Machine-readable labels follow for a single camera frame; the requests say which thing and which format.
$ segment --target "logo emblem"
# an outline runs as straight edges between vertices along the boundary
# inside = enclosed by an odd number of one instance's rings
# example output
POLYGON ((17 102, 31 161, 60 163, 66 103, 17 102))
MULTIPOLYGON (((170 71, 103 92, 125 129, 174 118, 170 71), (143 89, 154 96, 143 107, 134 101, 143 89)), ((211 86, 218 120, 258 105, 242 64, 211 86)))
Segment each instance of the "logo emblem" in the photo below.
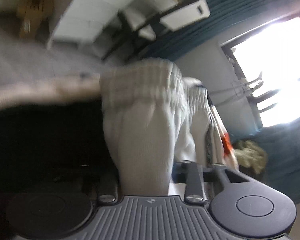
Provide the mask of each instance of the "logo emblem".
POLYGON ((147 202, 150 203, 150 204, 152 204, 152 203, 155 202, 155 200, 154 200, 153 198, 149 198, 149 199, 147 200, 147 202))

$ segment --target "window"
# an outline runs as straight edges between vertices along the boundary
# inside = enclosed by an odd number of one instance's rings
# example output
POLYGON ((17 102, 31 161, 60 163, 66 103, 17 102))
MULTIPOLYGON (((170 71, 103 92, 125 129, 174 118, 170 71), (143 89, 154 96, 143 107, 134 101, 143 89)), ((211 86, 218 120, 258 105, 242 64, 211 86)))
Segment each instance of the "window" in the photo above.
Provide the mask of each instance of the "window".
POLYGON ((239 80, 263 72, 264 84, 248 98, 263 127, 300 117, 300 14, 253 30, 223 51, 233 59, 239 80))

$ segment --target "cardboard box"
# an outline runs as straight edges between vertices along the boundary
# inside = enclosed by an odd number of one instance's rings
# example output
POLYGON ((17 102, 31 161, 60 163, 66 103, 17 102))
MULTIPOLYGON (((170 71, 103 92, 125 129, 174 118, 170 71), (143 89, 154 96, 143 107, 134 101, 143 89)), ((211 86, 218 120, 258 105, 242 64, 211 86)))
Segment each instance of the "cardboard box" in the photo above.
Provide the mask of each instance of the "cardboard box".
POLYGON ((34 39, 43 20, 53 13, 53 0, 20 0, 17 17, 23 19, 19 37, 34 39))

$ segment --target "bright window light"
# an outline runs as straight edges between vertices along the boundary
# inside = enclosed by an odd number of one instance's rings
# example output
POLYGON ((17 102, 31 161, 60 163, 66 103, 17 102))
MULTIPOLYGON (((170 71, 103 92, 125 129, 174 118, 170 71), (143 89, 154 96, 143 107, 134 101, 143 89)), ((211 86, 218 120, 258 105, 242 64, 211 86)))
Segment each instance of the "bright window light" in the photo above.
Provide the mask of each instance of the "bright window light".
POLYGON ((234 48, 234 56, 248 81, 263 72, 264 85, 253 92, 253 96, 282 89, 257 104, 261 110, 278 103, 260 113, 263 126, 287 123, 300 117, 300 18, 272 24, 234 48))

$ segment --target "curtain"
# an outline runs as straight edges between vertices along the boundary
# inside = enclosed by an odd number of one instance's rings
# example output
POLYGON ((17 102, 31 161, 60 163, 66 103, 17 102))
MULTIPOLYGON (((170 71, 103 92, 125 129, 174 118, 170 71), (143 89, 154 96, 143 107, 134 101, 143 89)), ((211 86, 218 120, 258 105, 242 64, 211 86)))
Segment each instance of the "curtain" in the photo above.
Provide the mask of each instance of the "curtain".
POLYGON ((265 182, 300 203, 300 118, 250 138, 268 153, 265 182))
POLYGON ((176 32, 169 32, 148 46, 144 57, 176 60, 196 46, 230 26, 294 0, 206 0, 210 9, 207 19, 195 22, 176 32))

